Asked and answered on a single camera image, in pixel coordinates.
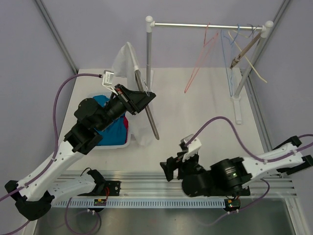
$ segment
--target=white table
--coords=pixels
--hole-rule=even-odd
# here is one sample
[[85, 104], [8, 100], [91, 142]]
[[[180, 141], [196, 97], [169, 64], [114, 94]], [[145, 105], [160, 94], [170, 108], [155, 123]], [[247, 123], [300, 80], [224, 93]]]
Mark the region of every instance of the white table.
[[[103, 69], [81, 69], [79, 73], [102, 73]], [[154, 69], [152, 101], [154, 118], [157, 121], [160, 140], [149, 146], [139, 146], [135, 140], [122, 149], [92, 150], [67, 170], [73, 174], [91, 167], [100, 171], [119, 172], [162, 172], [159, 162], [180, 151], [180, 140], [198, 129], [215, 116], [225, 116], [235, 123], [233, 105], [229, 97], [224, 68], [202, 68], [188, 92], [184, 88], [190, 78], [192, 68]], [[234, 69], [239, 81], [239, 69]], [[115, 78], [114, 84], [127, 85], [124, 78]], [[76, 123], [74, 112], [78, 104], [92, 93], [107, 92], [101, 80], [95, 77], [79, 77], [73, 89], [60, 136], [63, 136]], [[261, 140], [253, 118], [245, 88], [241, 92], [243, 124], [236, 125], [238, 133], [247, 148], [255, 153], [263, 153]], [[223, 120], [209, 125], [200, 135], [202, 142], [200, 164], [205, 168], [226, 159], [246, 156], [239, 146], [230, 126]]]

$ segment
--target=white basket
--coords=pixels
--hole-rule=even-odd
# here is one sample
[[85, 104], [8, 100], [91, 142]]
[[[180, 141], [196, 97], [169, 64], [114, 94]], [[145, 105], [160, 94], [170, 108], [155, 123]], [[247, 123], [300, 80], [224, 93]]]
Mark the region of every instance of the white basket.
[[[111, 92], [103, 92], [103, 93], [93, 93], [89, 94], [88, 98], [93, 98], [94, 96], [97, 95], [105, 95], [107, 98], [110, 98]], [[128, 124], [128, 130], [127, 130], [127, 138], [126, 138], [126, 143], [123, 145], [108, 145], [108, 146], [96, 146], [95, 150], [102, 150], [102, 149], [117, 149], [117, 148], [125, 148], [131, 143], [131, 132]]]

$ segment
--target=white cloth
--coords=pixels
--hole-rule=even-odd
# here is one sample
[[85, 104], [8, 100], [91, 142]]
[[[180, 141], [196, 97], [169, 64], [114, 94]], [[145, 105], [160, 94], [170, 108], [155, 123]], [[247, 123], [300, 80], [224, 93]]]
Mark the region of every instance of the white cloth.
[[[138, 60], [133, 46], [127, 42], [116, 56], [112, 70], [114, 76], [127, 78], [127, 88], [132, 91], [138, 91], [138, 86], [135, 80], [135, 70], [139, 69]], [[153, 114], [152, 102], [149, 104]], [[129, 130], [135, 137], [139, 145], [147, 146], [153, 139], [153, 131], [151, 129], [147, 114], [145, 111], [133, 116], [129, 112], [126, 113], [126, 118], [129, 122]]]

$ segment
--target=blue cloth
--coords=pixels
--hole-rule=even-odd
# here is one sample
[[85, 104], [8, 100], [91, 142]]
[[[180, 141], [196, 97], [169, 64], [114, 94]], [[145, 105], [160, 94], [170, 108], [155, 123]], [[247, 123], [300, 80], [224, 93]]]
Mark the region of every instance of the blue cloth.
[[[102, 107], [109, 101], [105, 95], [97, 95], [93, 97]], [[124, 125], [125, 114], [115, 120], [105, 131], [98, 131], [102, 135], [102, 140], [98, 146], [123, 145], [127, 140], [127, 129]]]

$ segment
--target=gray floor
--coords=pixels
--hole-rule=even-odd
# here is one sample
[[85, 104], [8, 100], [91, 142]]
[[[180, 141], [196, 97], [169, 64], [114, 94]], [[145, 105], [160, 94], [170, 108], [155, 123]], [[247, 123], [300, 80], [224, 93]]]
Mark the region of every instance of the gray floor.
[[[91, 214], [73, 216], [81, 209], [68, 213], [70, 226], [78, 233], [88, 232], [95, 224]], [[64, 222], [65, 209], [51, 209], [42, 217], [35, 235], [69, 235]], [[254, 207], [233, 214], [217, 224], [206, 227], [197, 222], [210, 223], [225, 213], [222, 209], [105, 209], [100, 212], [102, 226], [98, 235], [292, 235], [286, 205], [278, 199], [264, 199]]]

